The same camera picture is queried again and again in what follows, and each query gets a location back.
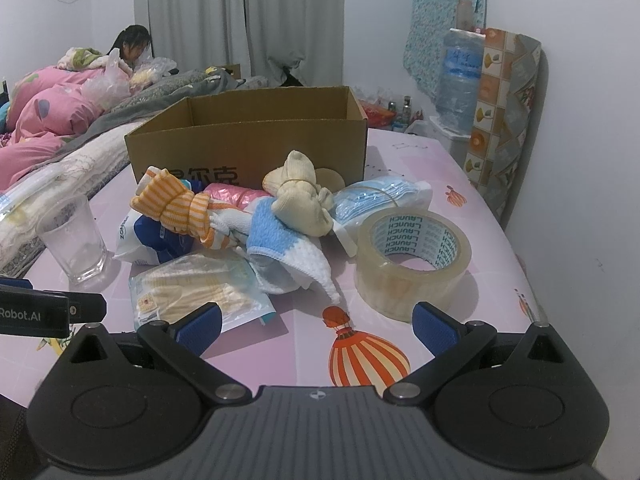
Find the bottles on floor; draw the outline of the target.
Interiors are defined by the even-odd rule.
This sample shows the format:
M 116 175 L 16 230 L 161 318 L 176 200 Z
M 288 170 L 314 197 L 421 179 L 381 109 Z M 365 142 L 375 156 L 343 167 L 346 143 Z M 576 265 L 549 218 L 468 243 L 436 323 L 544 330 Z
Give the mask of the bottles on floor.
M 395 132 L 410 132 L 412 125 L 424 118 L 423 110 L 413 108 L 411 96 L 404 96 L 401 103 L 388 102 L 387 110 L 393 115 L 390 130 Z

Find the red snack bag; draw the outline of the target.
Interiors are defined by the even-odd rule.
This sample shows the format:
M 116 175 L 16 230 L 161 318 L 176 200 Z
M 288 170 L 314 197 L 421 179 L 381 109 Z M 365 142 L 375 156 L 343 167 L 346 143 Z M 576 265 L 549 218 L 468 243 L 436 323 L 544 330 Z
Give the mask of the red snack bag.
M 367 116 L 367 122 L 370 128 L 384 129 L 389 127 L 395 120 L 396 113 L 392 110 L 363 100 L 360 100 L 359 104 Z

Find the clear plastic bag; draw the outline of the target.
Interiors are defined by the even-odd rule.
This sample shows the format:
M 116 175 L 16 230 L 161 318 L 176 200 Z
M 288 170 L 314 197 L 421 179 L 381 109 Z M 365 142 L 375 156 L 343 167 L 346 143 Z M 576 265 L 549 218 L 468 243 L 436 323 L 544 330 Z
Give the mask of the clear plastic bag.
M 148 58 L 132 70 L 115 48 L 106 57 L 103 73 L 85 81 L 80 93 L 84 99 L 106 112 L 130 96 L 157 84 L 176 67 L 177 63 L 170 58 Z

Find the brown cardboard box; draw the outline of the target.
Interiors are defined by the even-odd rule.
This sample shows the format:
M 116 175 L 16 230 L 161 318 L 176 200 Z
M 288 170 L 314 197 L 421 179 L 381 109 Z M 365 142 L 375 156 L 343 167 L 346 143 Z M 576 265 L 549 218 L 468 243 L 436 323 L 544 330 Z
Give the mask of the brown cardboard box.
M 137 179 L 155 166 L 179 179 L 260 188 L 296 150 L 354 183 L 364 176 L 368 124 L 347 87 L 238 89 L 184 98 L 125 141 Z

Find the white water dispenser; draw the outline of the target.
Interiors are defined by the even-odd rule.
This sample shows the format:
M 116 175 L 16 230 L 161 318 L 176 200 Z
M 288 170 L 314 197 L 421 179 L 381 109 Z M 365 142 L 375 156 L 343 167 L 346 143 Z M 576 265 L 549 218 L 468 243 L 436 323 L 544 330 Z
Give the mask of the white water dispenser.
M 471 139 L 469 134 L 456 133 L 446 128 L 438 116 L 430 116 L 427 136 L 438 141 L 460 167 L 464 166 Z

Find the blue white wet wipes pack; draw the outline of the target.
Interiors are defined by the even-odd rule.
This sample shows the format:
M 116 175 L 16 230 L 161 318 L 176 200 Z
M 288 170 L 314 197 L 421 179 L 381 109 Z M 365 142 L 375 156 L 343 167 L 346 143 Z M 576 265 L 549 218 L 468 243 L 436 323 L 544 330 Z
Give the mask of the blue white wet wipes pack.
M 118 228 L 115 258 L 139 266 L 159 266 L 188 254 L 193 243 L 189 235 L 171 232 L 130 209 Z

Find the pink plastic bag roll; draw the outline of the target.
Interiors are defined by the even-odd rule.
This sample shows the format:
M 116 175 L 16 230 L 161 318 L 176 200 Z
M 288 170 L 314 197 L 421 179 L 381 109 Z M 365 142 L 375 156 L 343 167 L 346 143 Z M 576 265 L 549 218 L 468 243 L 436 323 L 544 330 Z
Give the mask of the pink plastic bag roll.
M 211 183 L 206 186 L 205 192 L 214 200 L 221 200 L 241 210 L 258 198 L 269 197 L 264 190 L 242 188 L 242 186 L 227 183 Z

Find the light blue packaged cloth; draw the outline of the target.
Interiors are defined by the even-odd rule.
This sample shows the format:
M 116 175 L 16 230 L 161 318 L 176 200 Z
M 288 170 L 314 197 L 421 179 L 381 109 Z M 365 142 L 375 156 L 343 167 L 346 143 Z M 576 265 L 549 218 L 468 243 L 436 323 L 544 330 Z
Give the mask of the light blue packaged cloth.
M 349 258 L 354 258 L 358 252 L 358 230 L 371 214 L 394 207 L 427 209 L 432 197 L 432 186 L 425 181 L 379 177 L 353 183 L 333 196 L 330 210 L 333 232 Z

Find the cream glove bundle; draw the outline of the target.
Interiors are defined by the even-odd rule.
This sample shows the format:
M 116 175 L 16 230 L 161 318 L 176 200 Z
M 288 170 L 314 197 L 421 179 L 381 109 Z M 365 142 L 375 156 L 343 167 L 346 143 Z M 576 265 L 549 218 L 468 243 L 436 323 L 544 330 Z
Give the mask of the cream glove bundle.
M 290 151 L 281 167 L 265 175 L 262 188 L 274 198 L 272 213 L 289 229 L 311 237 L 332 230 L 333 194 L 317 182 L 314 164 L 302 152 Z

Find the rolled patterned mat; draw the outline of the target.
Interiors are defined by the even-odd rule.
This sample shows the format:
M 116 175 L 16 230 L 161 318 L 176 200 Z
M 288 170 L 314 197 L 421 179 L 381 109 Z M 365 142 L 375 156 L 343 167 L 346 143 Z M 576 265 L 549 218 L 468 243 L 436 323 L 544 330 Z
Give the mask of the rolled patterned mat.
M 502 29 L 485 30 L 480 88 L 462 166 L 497 219 L 506 209 L 536 98 L 541 43 Z

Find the blue white knit towel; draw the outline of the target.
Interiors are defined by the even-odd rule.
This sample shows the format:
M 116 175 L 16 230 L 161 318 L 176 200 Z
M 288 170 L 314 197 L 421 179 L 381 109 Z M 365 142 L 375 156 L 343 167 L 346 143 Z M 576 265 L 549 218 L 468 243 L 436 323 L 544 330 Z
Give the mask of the blue white knit towel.
M 268 295 L 311 289 L 329 304 L 341 296 L 320 242 L 288 228 L 271 211 L 272 197 L 258 197 L 245 210 L 221 200 L 208 204 L 214 249 L 230 249 L 246 259 L 259 288 Z

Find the orange striped sock bundle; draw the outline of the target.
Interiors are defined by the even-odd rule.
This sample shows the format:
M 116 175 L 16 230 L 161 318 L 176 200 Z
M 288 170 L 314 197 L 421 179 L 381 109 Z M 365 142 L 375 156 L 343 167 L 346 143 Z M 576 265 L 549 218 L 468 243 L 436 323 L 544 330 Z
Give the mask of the orange striped sock bundle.
M 210 218 L 210 196 L 194 193 L 167 169 L 149 167 L 141 178 L 130 207 L 168 231 L 189 235 L 213 250 L 233 245 L 229 229 L 214 226 Z

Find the girl with black hair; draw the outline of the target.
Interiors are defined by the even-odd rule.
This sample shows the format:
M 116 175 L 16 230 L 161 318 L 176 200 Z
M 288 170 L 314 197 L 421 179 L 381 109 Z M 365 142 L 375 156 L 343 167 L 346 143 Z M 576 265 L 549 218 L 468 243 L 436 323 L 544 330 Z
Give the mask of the girl with black hair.
M 132 70 L 136 67 L 138 59 L 152 44 L 152 36 L 149 29 L 142 25 L 129 25 L 123 29 L 108 52 L 119 50 L 119 57 Z

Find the packaged cream gloves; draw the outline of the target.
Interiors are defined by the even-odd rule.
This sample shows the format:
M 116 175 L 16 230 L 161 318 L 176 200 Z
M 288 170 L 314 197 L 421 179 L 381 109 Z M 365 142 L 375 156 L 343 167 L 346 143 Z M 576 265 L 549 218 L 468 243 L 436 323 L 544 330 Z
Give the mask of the packaged cream gloves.
M 220 258 L 194 252 L 154 266 L 130 278 L 129 291 L 136 327 L 178 322 L 210 302 L 220 307 L 223 332 L 276 314 L 253 269 L 233 252 Z

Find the grey blanket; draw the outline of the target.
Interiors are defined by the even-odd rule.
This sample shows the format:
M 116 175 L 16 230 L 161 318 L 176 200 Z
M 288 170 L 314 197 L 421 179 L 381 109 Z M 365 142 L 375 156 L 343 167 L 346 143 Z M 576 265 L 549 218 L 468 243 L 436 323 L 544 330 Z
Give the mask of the grey blanket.
M 184 74 L 164 77 L 101 115 L 85 133 L 63 145 L 55 153 L 51 162 L 58 162 L 108 130 L 151 118 L 182 99 L 216 96 L 222 92 L 238 89 L 253 90 L 268 87 L 269 80 L 264 76 L 235 79 L 221 67 L 216 67 L 210 74 L 189 70 Z

